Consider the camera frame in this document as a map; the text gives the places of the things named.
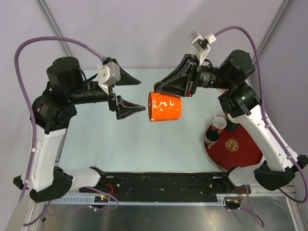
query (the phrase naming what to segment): table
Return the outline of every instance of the table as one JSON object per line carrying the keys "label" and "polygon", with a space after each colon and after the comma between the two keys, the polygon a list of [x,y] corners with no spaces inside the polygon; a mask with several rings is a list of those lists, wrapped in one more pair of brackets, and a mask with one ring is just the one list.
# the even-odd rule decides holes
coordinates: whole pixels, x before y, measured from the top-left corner
{"label": "table", "polygon": [[[137,86],[117,86],[116,95],[147,107],[154,83],[172,69],[127,70],[141,81]],[[92,76],[96,70],[87,70]],[[182,98],[177,121],[150,123],[148,111],[122,120],[108,103],[77,105],[71,119],[59,166],[75,170],[96,166],[102,171],[223,171],[207,156],[204,130],[222,114],[216,89],[199,88],[192,98]]]}

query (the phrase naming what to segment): white backdrop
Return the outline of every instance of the white backdrop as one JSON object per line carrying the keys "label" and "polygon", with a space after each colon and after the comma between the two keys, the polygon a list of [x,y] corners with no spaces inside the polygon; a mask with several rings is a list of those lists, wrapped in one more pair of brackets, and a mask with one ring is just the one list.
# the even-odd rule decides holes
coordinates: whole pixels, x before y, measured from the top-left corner
{"label": "white backdrop", "polygon": [[[190,33],[206,36],[239,25],[260,44],[282,0],[46,0],[66,37],[86,42],[125,68],[175,67],[194,52]],[[98,61],[70,46],[82,67]],[[216,65],[234,49],[252,52],[239,31],[219,36],[209,58]]]}
{"label": "white backdrop", "polygon": [[[194,52],[189,34],[203,35],[223,27],[246,28],[258,45],[282,0],[194,1],[76,1],[48,0],[64,36],[81,40],[101,53],[115,57],[123,67],[175,67],[185,53]],[[13,57],[26,39],[52,36],[34,0],[1,1],[0,7],[0,230],[6,227],[20,191],[13,178],[26,166],[30,147],[29,113],[15,75]],[[98,61],[70,45],[83,68]],[[240,32],[221,35],[209,56],[218,65],[234,49],[251,51]],[[46,69],[63,56],[57,42],[30,45],[21,55],[21,71],[30,100],[45,88]]]}

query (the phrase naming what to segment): round red tray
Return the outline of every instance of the round red tray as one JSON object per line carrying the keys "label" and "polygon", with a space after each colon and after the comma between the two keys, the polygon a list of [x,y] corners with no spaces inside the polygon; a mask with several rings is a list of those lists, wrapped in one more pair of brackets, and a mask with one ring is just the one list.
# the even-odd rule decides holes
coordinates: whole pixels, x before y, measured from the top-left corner
{"label": "round red tray", "polygon": [[229,170],[233,167],[246,167],[260,163],[262,152],[240,125],[234,131],[225,129],[219,134],[219,140],[211,148],[205,143],[208,156],[221,168]]}

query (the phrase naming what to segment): orange mug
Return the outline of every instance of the orange mug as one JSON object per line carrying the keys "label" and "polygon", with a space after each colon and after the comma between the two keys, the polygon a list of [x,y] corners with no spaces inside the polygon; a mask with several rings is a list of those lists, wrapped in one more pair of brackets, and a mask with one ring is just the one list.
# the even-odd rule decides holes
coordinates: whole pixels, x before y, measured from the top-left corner
{"label": "orange mug", "polygon": [[151,122],[177,120],[181,116],[182,105],[179,96],[150,92],[148,104]]}

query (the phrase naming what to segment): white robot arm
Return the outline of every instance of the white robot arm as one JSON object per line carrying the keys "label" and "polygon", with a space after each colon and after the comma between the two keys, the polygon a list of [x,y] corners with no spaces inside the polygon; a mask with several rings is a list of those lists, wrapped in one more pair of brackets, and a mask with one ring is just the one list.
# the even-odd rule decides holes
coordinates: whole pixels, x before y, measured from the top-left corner
{"label": "white robot arm", "polygon": [[[197,87],[226,89],[227,91],[218,98],[223,111],[229,113],[248,131],[266,159],[258,165],[230,170],[229,180],[235,186],[260,184],[271,191],[285,186],[297,172],[293,159],[300,168],[307,165],[308,159],[305,155],[297,155],[288,146],[266,113],[269,125],[264,122],[260,99],[245,82],[255,71],[250,55],[241,50],[234,50],[219,68],[214,68],[211,61],[206,59],[206,55],[210,51],[209,44],[216,40],[215,35],[209,34],[204,38],[199,33],[192,32],[191,36],[191,43],[197,49],[196,55],[184,55],[179,66],[154,85],[155,92],[192,97]],[[203,62],[208,62],[209,65],[202,65]],[[285,153],[269,126],[287,147],[291,156]]]}
{"label": "white robot arm", "polygon": [[89,79],[74,57],[55,60],[47,74],[47,87],[32,104],[37,132],[36,148],[31,150],[34,152],[32,167],[13,181],[20,189],[24,190],[25,186],[30,189],[30,198],[37,203],[60,198],[68,191],[82,187],[94,187],[103,175],[96,167],[68,171],[55,166],[60,160],[70,119],[77,114],[76,104],[108,102],[117,119],[145,110],[145,107],[127,102],[113,93],[115,85],[140,84],[121,69],[115,59],[107,58],[98,66],[98,74]]}

